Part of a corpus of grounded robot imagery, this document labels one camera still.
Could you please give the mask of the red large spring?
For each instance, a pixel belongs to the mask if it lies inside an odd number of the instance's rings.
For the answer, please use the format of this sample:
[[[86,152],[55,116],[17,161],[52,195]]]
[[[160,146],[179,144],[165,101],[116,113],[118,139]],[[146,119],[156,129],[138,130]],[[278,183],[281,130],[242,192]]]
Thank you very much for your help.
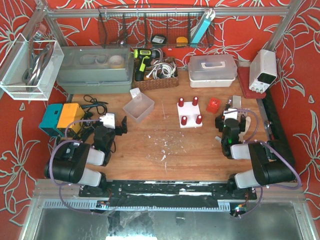
[[[183,106],[184,106],[184,103],[185,103],[185,100],[184,100],[184,98],[180,98],[179,99],[179,101],[178,101],[178,106],[180,107],[180,108],[182,108]]]
[[[199,102],[199,98],[197,96],[195,96],[192,100],[192,105],[193,106],[197,106],[198,105],[198,102]]]

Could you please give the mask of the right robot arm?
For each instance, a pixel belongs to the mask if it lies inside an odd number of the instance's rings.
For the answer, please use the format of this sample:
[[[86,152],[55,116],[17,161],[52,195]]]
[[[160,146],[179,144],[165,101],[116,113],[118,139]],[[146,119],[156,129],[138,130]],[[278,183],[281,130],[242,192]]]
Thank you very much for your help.
[[[241,189],[275,186],[284,188],[284,182],[297,181],[293,189],[299,189],[302,181],[294,168],[294,163],[287,161],[289,156],[279,140],[261,141],[250,136],[240,138],[249,128],[249,109],[241,107],[241,101],[230,97],[223,112],[215,118],[215,127],[222,134],[216,137],[222,153],[231,160],[250,160],[252,169],[230,175],[226,189],[235,194]]]

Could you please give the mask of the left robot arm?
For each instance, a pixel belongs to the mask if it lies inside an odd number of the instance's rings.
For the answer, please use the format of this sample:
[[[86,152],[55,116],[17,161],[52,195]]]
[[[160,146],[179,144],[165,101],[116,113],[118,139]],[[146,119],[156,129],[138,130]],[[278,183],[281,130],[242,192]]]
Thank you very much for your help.
[[[115,115],[107,113],[99,120],[83,120],[81,129],[72,139],[62,140],[53,150],[44,168],[46,178],[62,186],[62,183],[83,186],[80,196],[103,196],[111,194],[106,174],[86,167],[86,165],[105,167],[116,152],[116,136],[128,132],[127,117],[116,126]]]

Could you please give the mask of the beige work glove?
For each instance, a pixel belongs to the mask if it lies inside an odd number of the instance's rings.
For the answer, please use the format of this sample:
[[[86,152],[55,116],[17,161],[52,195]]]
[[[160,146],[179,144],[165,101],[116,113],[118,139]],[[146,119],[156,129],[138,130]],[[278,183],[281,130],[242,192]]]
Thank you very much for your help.
[[[247,116],[247,117],[245,118],[245,129],[244,129],[244,131],[242,131],[242,132],[239,133],[239,141],[240,141],[240,142],[243,142],[243,141],[244,141],[244,137],[245,137],[245,135],[247,134],[250,125],[251,125],[251,117],[250,117],[250,116]]]

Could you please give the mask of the grey metal bracket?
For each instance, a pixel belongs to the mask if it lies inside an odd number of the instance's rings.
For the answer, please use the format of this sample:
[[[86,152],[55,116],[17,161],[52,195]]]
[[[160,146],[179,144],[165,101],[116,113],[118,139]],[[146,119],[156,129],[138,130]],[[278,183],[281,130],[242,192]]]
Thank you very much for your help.
[[[219,142],[219,143],[221,143],[221,141],[222,141],[222,139],[221,139],[219,136],[216,136],[216,137],[215,137],[215,140],[216,140],[217,142]]]

